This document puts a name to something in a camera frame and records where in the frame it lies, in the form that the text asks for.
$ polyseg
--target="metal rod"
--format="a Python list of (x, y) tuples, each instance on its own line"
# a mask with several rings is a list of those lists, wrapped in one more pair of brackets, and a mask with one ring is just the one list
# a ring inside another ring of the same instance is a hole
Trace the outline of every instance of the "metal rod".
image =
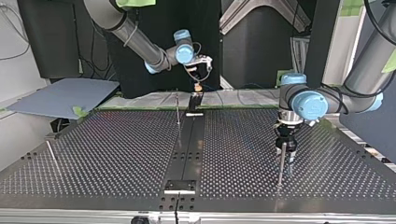
[(277, 186), (279, 188), (282, 187), (283, 171), (285, 170), (286, 146), (287, 146), (286, 143), (282, 144), (282, 152), (281, 152), (281, 155), (280, 155), (279, 180), (277, 182)]
[(178, 108), (178, 93), (176, 92), (176, 112), (177, 112), (177, 125), (180, 125), (180, 113)]
[(46, 141), (46, 143), (47, 143), (47, 146), (49, 147), (49, 152), (50, 152), (51, 157), (52, 157), (55, 161), (57, 161), (57, 160), (56, 160), (56, 157), (55, 157), (55, 154), (53, 153), (52, 146), (50, 145), (50, 141)]

